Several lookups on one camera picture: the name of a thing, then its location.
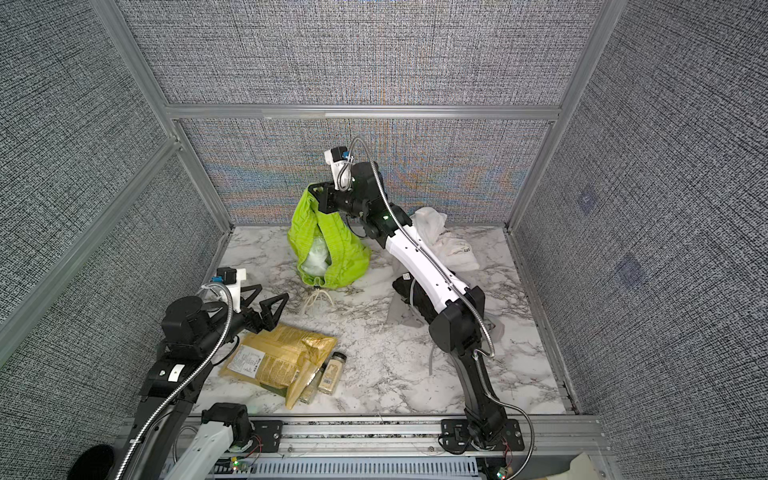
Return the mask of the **lime green cloth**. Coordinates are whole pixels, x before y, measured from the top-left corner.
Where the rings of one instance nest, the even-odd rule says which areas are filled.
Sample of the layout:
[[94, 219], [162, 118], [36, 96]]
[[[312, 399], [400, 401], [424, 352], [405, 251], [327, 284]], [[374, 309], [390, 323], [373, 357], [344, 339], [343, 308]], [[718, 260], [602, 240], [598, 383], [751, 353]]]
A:
[[301, 280], [311, 287], [346, 287], [368, 270], [371, 251], [339, 213], [324, 214], [309, 188], [303, 192], [287, 234]]

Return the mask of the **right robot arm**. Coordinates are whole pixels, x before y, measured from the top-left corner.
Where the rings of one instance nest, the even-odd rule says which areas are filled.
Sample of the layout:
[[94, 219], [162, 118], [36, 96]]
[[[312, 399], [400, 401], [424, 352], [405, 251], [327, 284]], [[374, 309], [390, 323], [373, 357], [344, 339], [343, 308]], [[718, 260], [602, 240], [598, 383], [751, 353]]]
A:
[[483, 360], [483, 343], [490, 340], [483, 322], [484, 292], [468, 287], [438, 260], [410, 217], [386, 197], [376, 164], [332, 160], [329, 166], [333, 179], [309, 186], [319, 210], [360, 220], [367, 237], [406, 268], [411, 280], [404, 295], [413, 298], [434, 344], [455, 365], [465, 397], [469, 437], [480, 449], [495, 446], [508, 417], [494, 399]]

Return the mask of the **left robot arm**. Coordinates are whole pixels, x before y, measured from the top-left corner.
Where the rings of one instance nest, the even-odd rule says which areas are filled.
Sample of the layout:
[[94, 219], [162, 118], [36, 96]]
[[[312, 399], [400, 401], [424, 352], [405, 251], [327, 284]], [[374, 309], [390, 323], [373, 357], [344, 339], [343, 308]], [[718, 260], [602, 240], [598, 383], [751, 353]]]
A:
[[242, 452], [257, 439], [244, 405], [217, 403], [204, 411], [192, 448], [174, 467], [167, 465], [190, 425], [218, 352], [241, 332], [274, 331], [289, 300], [282, 293], [253, 308], [261, 285], [246, 287], [246, 297], [233, 285], [208, 283], [204, 288], [211, 299], [185, 296], [165, 310], [163, 349], [143, 381], [114, 479], [202, 479], [225, 452]]

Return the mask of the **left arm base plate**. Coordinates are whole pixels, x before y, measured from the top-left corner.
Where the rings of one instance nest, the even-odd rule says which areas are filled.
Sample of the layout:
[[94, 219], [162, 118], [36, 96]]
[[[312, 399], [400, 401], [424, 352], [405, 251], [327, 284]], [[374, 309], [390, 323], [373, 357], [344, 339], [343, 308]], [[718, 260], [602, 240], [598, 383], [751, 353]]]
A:
[[280, 449], [284, 423], [281, 420], [252, 420], [252, 445], [249, 454], [277, 453]]

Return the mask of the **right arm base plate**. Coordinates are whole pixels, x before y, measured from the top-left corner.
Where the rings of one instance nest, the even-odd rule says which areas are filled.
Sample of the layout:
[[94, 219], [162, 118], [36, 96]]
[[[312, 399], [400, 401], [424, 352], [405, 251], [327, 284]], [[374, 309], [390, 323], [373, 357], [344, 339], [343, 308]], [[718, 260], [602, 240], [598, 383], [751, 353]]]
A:
[[505, 449], [522, 452], [526, 447], [519, 422], [515, 419], [507, 419], [502, 428], [490, 432], [465, 417], [442, 419], [437, 441], [443, 450], [454, 455]]

